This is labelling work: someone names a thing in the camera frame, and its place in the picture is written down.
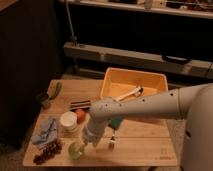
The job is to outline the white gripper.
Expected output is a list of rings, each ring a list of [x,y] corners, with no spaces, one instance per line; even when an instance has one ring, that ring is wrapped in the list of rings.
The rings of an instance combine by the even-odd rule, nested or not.
[[[103,137],[108,124],[108,120],[96,120],[90,118],[82,130],[81,137],[83,142],[85,144],[91,143],[94,147],[96,147]]]

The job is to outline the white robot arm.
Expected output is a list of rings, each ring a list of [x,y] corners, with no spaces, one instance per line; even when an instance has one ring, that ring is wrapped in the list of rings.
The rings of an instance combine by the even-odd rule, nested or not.
[[[118,102],[91,103],[82,138],[98,144],[110,120],[121,117],[185,119],[181,171],[213,171],[213,83],[182,87]]]

